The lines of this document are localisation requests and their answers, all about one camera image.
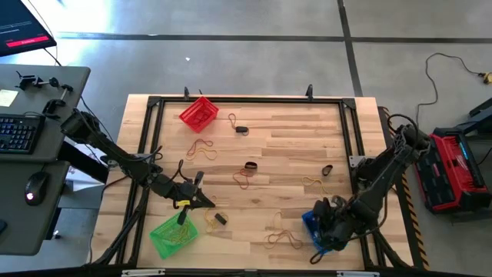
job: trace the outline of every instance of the concrete floor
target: concrete floor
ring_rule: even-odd
[[[337,0],[32,0],[53,32],[132,35],[343,36]],[[489,0],[345,0],[352,36],[492,38]],[[57,39],[63,65],[91,68],[84,96],[118,135],[130,93],[354,95],[344,42],[213,42]],[[424,61],[434,52],[459,55],[474,71],[492,71],[492,44],[354,42],[362,93],[391,112],[415,116],[434,99]],[[0,58],[0,63],[50,65],[44,51]],[[439,102],[421,109],[421,128],[452,126],[492,96],[492,87],[442,57],[430,61]],[[478,159],[490,147],[474,145]],[[481,168],[490,168],[492,157]],[[492,221],[451,225],[423,206],[408,172],[415,209],[433,270],[490,275]],[[0,257],[0,272],[81,265],[94,229],[94,210],[64,210],[62,240],[45,242],[33,257]]]

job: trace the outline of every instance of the wooden table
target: wooden table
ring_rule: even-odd
[[[149,95],[129,95],[123,116],[118,145],[127,152],[137,152],[146,103]],[[375,98],[356,98],[364,148],[367,156],[385,150]],[[194,178],[202,170],[202,188],[210,198],[217,197],[216,209],[209,214],[224,212],[227,225],[220,225],[208,234],[205,231],[204,209],[189,212],[200,235],[172,257],[162,260],[148,234],[177,213],[171,201],[151,193],[142,234],[138,267],[212,268],[212,269],[363,269],[359,241],[350,242],[341,252],[326,255],[316,265],[309,258],[316,252],[302,224],[301,215],[321,199],[319,185],[303,186],[304,176],[320,178],[330,193],[348,199],[351,185],[338,107],[309,104],[248,104],[219,103],[218,117],[200,134],[194,133],[178,117],[189,104],[166,103],[159,145],[163,159],[157,163],[164,174],[172,175],[180,159],[196,139],[209,139],[218,151],[211,161],[199,153],[196,159],[184,161],[183,173]],[[248,136],[236,134],[228,114],[236,114],[237,125],[250,129]],[[151,143],[154,118],[148,135]],[[347,117],[351,127],[351,117]],[[354,153],[355,140],[351,128]],[[232,178],[246,162],[258,163],[257,174],[250,178],[248,189],[240,189]],[[332,164],[328,177],[321,169]],[[108,182],[122,177],[118,170],[110,172]],[[95,234],[92,239],[94,259],[98,258],[121,229],[130,181],[124,180],[107,189],[102,200]],[[292,231],[303,242],[299,250],[282,239],[273,249],[264,247],[265,236],[280,228]],[[396,194],[388,197],[388,217],[381,229],[400,257],[412,264],[400,205]],[[131,252],[133,233],[129,235],[126,256]],[[369,238],[371,257],[375,260],[374,243]]]

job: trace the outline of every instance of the yellow-black object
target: yellow-black object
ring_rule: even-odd
[[[480,73],[478,76],[484,79],[485,85],[489,85],[490,83],[492,83],[492,73],[491,72]]]

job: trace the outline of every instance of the computer screen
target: computer screen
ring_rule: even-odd
[[[0,57],[56,46],[21,0],[0,0]]]

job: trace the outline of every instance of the yellow tag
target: yellow tag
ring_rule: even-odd
[[[190,200],[181,200],[178,202],[178,207],[182,207],[184,205],[190,205]]]

